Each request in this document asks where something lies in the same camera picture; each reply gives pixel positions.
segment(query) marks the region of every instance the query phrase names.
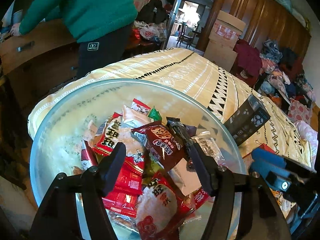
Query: patterned bedding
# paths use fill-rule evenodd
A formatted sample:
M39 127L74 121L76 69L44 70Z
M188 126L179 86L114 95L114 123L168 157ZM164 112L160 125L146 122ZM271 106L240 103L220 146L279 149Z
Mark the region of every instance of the patterned bedding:
M168 49L138 55L89 73L58 92L41 100L28 118L28 131L33 139L42 120L63 97L87 84L113 78L136 78L157 82L177 89L206 106L221 122L225 122L253 93L271 119L240 147L242 156L261 143L277 154L288 156L311 166L310 146L302 140L295 125L269 99L224 69L187 49Z

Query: doorway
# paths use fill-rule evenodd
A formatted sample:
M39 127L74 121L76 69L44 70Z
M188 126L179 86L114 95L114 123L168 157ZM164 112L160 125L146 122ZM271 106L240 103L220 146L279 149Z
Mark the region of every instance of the doorway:
M171 25L168 31L167 48L186 48L187 42L177 45L179 37L183 34L191 37L191 46L188 49L194 50L201 35L201 31L209 16L214 0L176 0L173 6L176 11L171 14Z

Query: black box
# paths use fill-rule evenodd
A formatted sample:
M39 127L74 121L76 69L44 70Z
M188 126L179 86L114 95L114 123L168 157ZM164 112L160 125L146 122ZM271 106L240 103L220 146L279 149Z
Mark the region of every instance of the black box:
M270 115L263 104L251 94L224 123L224 126L239 146L258 131L269 119Z

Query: clear round bowl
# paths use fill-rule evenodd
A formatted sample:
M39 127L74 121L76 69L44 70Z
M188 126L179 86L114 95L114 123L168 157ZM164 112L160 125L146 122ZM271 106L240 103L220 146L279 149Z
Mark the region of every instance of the clear round bowl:
M155 106L163 118L179 117L188 125L198 127L197 134L208 130L215 134L218 147L231 156L230 169L245 174L245 167L238 147L223 124L191 97L157 83L136 79L111 79L81 87L60 100L42 121L33 141L30 157L32 190L40 205L51 182L59 172L71 175L71 167L79 166L80 156L74 146L81 142L88 122L99 126L114 112L121 112L122 105L131 105L133 98L150 107ZM229 235L236 228L240 215L241 195L236 194ZM180 239L200 239L207 224L212 203L205 203L197 212L201 219L190 222L180 230ZM77 201L82 236L90 240L84 210ZM119 239L132 239L130 231L113 227Z

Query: pants logo patch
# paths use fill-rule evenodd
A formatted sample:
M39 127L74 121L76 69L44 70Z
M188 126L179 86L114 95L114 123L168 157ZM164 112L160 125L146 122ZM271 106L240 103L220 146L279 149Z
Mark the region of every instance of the pants logo patch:
M99 43L98 42L90 42L88 44L88 50L98 50Z

